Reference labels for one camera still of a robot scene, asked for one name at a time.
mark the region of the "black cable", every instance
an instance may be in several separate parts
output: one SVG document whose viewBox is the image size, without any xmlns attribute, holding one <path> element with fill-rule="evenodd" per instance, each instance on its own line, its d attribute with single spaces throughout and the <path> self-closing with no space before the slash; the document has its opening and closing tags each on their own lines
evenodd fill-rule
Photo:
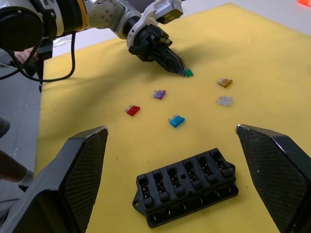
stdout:
<svg viewBox="0 0 311 233">
<path fill-rule="evenodd" d="M 74 55 L 75 40 L 76 40 L 76 32 L 73 32 L 72 33 L 72 39 L 71 39 L 71 61 L 72 61 L 71 71 L 68 75 L 61 77 L 61 78 L 57 78 L 57 79 L 36 79 L 36 78 L 31 77 L 30 75 L 28 75 L 27 73 L 24 72 L 23 68 L 21 67 L 17 58 L 15 57 L 14 53 L 12 51 L 9 51 L 9 50 L 5 50 L 5 51 L 7 51 L 7 53 L 12 57 L 12 59 L 15 62 L 19 72 L 21 72 L 21 74 L 24 75 L 27 79 L 37 81 L 37 82 L 51 83 L 51 82 L 55 82 L 55 81 L 65 80 L 65 79 L 67 79 L 73 75 L 74 70 L 76 68 L 76 61 L 75 61 L 75 55 Z"/>
<path fill-rule="evenodd" d="M 37 51 L 37 49 L 39 48 L 39 46 L 41 45 L 43 39 L 40 40 L 40 42 L 34 46 L 34 49 L 31 51 L 31 53 L 29 54 L 29 57 L 26 59 L 26 61 L 21 65 L 22 68 L 24 68 L 29 62 L 30 60 L 32 59 L 32 57 L 34 56 L 35 52 Z M 19 69 L 16 69 L 14 70 L 13 72 L 9 73 L 9 74 L 6 74 L 2 77 L 0 77 L 0 80 L 3 80 L 3 79 L 7 79 L 7 78 L 10 78 L 11 76 L 15 75 L 19 73 Z"/>
<path fill-rule="evenodd" d="M 16 200 L 19 200 L 19 199 L 17 198 L 17 199 L 2 200 L 2 201 L 0 201 L 0 204 L 5 203 L 5 202 L 9 202 L 9 201 L 16 201 Z"/>
</svg>

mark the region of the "yellow table surface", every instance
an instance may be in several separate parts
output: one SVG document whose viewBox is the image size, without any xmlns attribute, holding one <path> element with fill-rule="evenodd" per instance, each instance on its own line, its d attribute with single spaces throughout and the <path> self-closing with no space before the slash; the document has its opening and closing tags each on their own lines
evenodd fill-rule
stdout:
<svg viewBox="0 0 311 233">
<path fill-rule="evenodd" d="M 70 136 L 109 128 L 104 169 L 88 233 L 274 233 L 235 134 L 238 123 L 289 135 L 311 152 L 311 39 L 233 4 L 161 26 L 194 76 L 183 78 L 131 55 L 113 39 L 76 52 L 72 78 L 43 87 L 35 171 Z M 68 73 L 70 56 L 48 60 L 45 78 Z M 228 89 L 220 78 L 233 79 Z M 166 90 L 163 100 L 154 90 Z M 219 96 L 233 96 L 230 108 Z M 137 105 L 134 117 L 124 110 Z M 167 119 L 186 119 L 175 129 Z M 132 206 L 136 176 L 218 148 L 236 170 L 239 195 L 150 229 Z"/>
</svg>

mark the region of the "blue fuse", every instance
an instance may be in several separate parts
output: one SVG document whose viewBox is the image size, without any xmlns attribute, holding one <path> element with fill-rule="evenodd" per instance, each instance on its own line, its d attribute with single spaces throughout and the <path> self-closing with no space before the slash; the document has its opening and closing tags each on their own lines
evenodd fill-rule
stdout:
<svg viewBox="0 0 311 233">
<path fill-rule="evenodd" d="M 178 115 L 174 115 L 173 116 L 173 119 L 170 119 L 169 118 L 169 123 L 171 125 L 173 125 L 175 128 L 179 125 L 181 125 L 182 123 L 184 123 L 185 119 L 182 118 L 181 116 L 178 116 Z"/>
</svg>

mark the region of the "red object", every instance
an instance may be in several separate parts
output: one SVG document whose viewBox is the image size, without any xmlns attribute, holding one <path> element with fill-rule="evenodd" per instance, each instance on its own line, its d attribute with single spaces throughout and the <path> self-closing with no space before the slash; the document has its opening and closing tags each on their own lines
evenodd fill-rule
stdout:
<svg viewBox="0 0 311 233">
<path fill-rule="evenodd" d="M 306 6 L 311 6 L 311 0 L 298 0 L 298 2 Z"/>
<path fill-rule="evenodd" d="M 140 110 L 140 108 L 137 106 L 130 106 L 130 108 L 126 109 L 125 111 L 128 115 L 134 116 L 136 114 L 136 112 L 138 112 L 139 110 Z"/>
</svg>

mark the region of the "purple fuse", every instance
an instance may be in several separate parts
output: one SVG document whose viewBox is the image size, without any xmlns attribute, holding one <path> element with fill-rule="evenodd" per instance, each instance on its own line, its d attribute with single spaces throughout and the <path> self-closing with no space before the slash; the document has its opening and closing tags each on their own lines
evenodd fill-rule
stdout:
<svg viewBox="0 0 311 233">
<path fill-rule="evenodd" d="M 161 100 L 165 94 L 166 94 L 166 91 L 155 91 L 152 97 Z"/>
</svg>

